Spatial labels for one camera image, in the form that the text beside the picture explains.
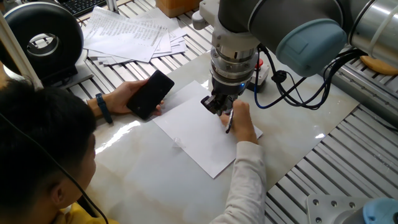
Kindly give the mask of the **person left hand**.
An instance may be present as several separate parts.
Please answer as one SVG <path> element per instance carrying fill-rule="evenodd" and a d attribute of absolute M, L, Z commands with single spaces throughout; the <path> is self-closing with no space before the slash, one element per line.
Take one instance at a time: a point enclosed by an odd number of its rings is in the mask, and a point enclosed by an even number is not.
<path fill-rule="evenodd" d="M 127 103 L 130 98 L 147 83 L 147 81 L 148 79 L 134 82 L 123 82 L 114 91 L 104 95 L 103 99 L 109 112 L 112 114 L 131 113 L 131 110 L 127 107 Z"/>

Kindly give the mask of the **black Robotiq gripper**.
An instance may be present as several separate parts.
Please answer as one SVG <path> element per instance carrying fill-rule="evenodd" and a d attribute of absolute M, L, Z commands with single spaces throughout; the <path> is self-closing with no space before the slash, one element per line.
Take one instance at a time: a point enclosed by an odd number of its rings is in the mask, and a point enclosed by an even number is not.
<path fill-rule="evenodd" d="M 201 104 L 211 113 L 221 116 L 229 115 L 233 110 L 233 100 L 225 99 L 224 96 L 238 97 L 243 94 L 251 78 L 249 76 L 230 79 L 219 75 L 213 75 L 211 96 L 206 96 L 201 100 Z"/>

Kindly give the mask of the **person right hand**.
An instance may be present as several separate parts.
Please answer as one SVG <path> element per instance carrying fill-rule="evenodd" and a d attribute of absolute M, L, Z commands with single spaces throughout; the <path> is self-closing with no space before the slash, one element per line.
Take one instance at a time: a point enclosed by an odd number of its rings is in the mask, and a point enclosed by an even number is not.
<path fill-rule="evenodd" d="M 237 142 L 246 141 L 258 144 L 251 120 L 249 104 L 241 100 L 236 100 L 233 103 L 233 110 L 234 115 L 231 131 L 237 139 Z"/>

